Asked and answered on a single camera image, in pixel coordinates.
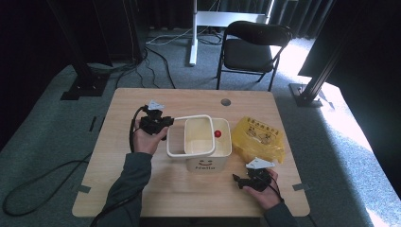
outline gray sleeve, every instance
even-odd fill
[[[273,206],[263,216],[270,227],[299,227],[297,220],[283,202]]]
[[[110,188],[103,210],[132,195],[139,194],[133,201],[116,208],[101,218],[97,226],[139,226],[142,210],[142,194],[140,192],[150,180],[151,158],[152,156],[146,153],[127,154],[124,169]]]

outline small round object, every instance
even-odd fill
[[[223,106],[230,106],[231,105],[231,101],[228,98],[223,98],[220,103]]]
[[[221,131],[215,131],[215,137],[220,138],[221,136]]]

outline plastic bag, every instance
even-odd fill
[[[233,149],[245,163],[255,157],[282,164],[284,152],[282,131],[268,126],[251,117],[244,116],[235,126],[231,134]]]

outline floor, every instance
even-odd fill
[[[151,36],[182,34],[184,31],[152,31]],[[216,37],[204,36],[208,42]],[[81,97],[77,101],[60,101],[76,74],[71,66],[59,72],[36,103],[34,109],[0,152],[0,198],[16,186],[49,169],[90,153],[101,125],[92,125],[94,116],[107,113],[116,87],[215,89],[219,46],[201,43],[198,62],[188,66],[189,39],[169,44],[158,40],[148,47],[148,59],[128,72],[115,72],[109,78],[103,96]],[[303,183],[309,185],[306,196],[310,216],[317,226],[400,226],[401,201],[373,154],[372,148],[353,113],[333,85],[323,86],[323,106],[299,108],[288,88],[290,83],[306,84],[309,78],[297,76],[313,41],[296,39],[283,53],[279,74],[272,93],[286,129],[288,141]],[[108,69],[107,66],[91,64]],[[124,63],[116,62],[115,66]],[[253,77],[227,76],[222,90],[266,91],[269,77],[255,83]],[[39,182],[9,197],[9,209],[24,212],[40,204],[69,174],[73,166],[58,169]],[[76,186],[85,172],[80,166],[54,197],[36,212],[23,217],[0,215],[1,226],[88,226],[91,218],[71,214]],[[301,226],[314,226],[309,217],[297,218]]]

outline person's left hand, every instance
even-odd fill
[[[139,128],[140,120],[136,120],[135,128]],[[135,152],[143,152],[153,155],[156,152],[159,142],[167,135],[168,127],[164,127],[159,133],[149,135],[139,129],[133,134],[133,147]]]

